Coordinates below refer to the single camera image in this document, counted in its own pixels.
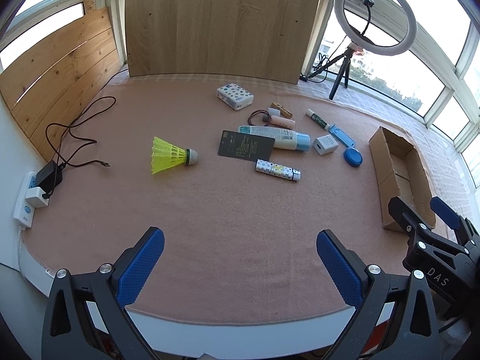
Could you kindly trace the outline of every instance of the badminton shuttlecock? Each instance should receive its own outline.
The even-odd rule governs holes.
[[[183,150],[171,143],[154,137],[152,147],[152,174],[179,164],[193,165],[198,161],[198,153],[192,149]]]

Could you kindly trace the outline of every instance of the ring light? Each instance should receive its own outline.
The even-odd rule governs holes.
[[[412,8],[407,3],[406,0],[397,0],[400,3],[400,6],[406,13],[406,18],[408,19],[408,29],[406,31],[405,38],[394,46],[377,46],[376,44],[368,43],[363,40],[359,35],[357,35],[349,25],[347,17],[345,16],[344,4],[345,0],[334,0],[334,9],[335,16],[337,17],[338,23],[345,34],[360,47],[363,47],[365,50],[372,53],[381,55],[381,56],[396,56],[397,54],[402,54],[405,51],[409,50],[417,36],[417,21],[415,15],[413,14]]]

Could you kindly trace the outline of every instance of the open cardboard box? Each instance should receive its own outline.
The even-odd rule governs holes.
[[[415,147],[385,127],[377,130],[369,144],[380,192],[383,228],[403,232],[388,214],[388,202],[394,196],[402,198],[427,225],[434,228],[430,186]]]

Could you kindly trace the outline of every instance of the white plug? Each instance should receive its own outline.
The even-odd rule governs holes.
[[[49,205],[49,199],[42,197],[44,193],[45,191],[40,187],[28,188],[25,193],[25,200],[35,208],[47,207]]]
[[[313,141],[313,147],[320,155],[333,152],[338,147],[337,141],[330,134],[318,137]]]

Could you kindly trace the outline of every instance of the wooden board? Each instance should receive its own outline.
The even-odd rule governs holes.
[[[131,76],[218,73],[297,83],[319,0],[125,0]]]
[[[64,93],[113,50],[115,40],[109,29],[71,51],[42,75],[11,110],[25,135],[30,138]]]
[[[95,9],[95,0],[83,0],[83,10],[85,14],[92,13]]]
[[[46,161],[52,159],[54,151],[45,137],[45,128],[50,123],[66,125],[71,123],[119,69],[118,54],[114,50],[92,66],[53,105],[30,138],[32,144]],[[58,147],[63,131],[63,127],[52,126],[49,128],[49,138],[55,147]]]
[[[75,47],[111,28],[107,8],[80,17],[25,51],[0,74],[0,92],[11,110],[45,71]]]

